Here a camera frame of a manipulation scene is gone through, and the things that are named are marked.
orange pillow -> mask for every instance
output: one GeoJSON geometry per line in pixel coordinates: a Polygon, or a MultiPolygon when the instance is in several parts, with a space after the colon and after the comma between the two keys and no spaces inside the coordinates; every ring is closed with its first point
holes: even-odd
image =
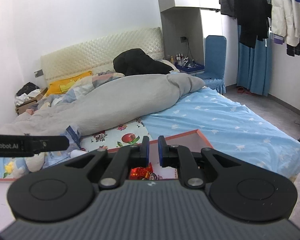
{"type": "Polygon", "coordinates": [[[47,93],[45,94],[45,96],[47,97],[48,95],[51,95],[51,94],[55,94],[55,95],[64,94],[74,85],[74,83],[76,81],[78,81],[79,79],[82,79],[84,77],[87,77],[87,76],[92,76],[92,71],[84,72],[75,77],[61,79],[61,80],[51,82],[49,84],[49,89],[48,89],[47,93]]]}

blue bed sheet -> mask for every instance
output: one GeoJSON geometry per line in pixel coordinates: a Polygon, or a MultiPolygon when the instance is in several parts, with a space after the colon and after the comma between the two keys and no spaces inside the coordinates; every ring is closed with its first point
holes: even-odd
{"type": "Polygon", "coordinates": [[[300,143],[245,105],[203,88],[161,112],[142,117],[152,138],[200,129],[225,154],[287,178],[300,172],[300,143]]]}

headboard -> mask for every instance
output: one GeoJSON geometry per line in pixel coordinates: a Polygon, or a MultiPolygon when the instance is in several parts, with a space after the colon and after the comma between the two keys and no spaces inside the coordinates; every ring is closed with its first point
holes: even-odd
{"type": "Polygon", "coordinates": [[[160,27],[111,34],[57,50],[41,56],[41,67],[49,84],[87,70],[92,70],[94,74],[113,70],[114,58],[133,48],[141,48],[153,59],[163,59],[160,27]]]}

black circular cover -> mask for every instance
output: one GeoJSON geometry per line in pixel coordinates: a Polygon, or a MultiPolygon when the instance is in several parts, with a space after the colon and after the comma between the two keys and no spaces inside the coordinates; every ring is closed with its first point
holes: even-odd
{"type": "Polygon", "coordinates": [[[251,164],[223,169],[209,196],[219,210],[247,222],[288,217],[297,201],[291,181],[251,164]]]}
{"type": "Polygon", "coordinates": [[[26,220],[55,222],[82,212],[94,198],[94,190],[80,169],[48,168],[16,180],[9,188],[13,214],[26,220]]]}

curtain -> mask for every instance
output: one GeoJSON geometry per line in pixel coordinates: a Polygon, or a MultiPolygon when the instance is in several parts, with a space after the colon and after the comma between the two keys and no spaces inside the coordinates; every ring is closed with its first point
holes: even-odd
{"type": "Polygon", "coordinates": [[[256,41],[255,49],[239,43],[237,86],[267,96],[272,72],[271,40],[256,41]]]}

